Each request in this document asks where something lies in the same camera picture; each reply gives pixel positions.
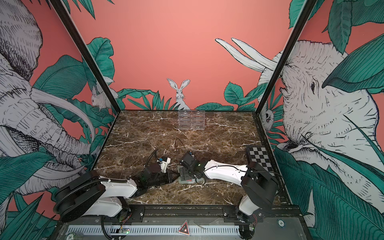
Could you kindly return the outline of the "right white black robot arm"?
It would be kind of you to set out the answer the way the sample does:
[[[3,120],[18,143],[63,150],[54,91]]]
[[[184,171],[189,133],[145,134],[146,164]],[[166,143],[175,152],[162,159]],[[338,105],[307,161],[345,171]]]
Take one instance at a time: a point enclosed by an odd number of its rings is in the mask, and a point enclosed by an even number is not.
[[[246,194],[237,206],[236,214],[242,222],[271,212],[279,184],[275,172],[266,171],[259,163],[230,165],[215,160],[198,160],[191,152],[187,152],[180,160],[180,165],[191,177],[221,180],[241,186]]]

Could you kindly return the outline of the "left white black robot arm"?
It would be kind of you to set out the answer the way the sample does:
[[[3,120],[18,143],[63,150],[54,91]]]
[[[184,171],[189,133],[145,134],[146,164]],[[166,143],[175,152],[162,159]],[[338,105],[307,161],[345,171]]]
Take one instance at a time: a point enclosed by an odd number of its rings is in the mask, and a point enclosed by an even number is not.
[[[132,216],[127,199],[139,197],[151,187],[171,184],[179,176],[178,172],[158,163],[128,179],[106,178],[92,170],[54,194],[54,212],[64,223],[83,216],[106,216],[123,223]]]

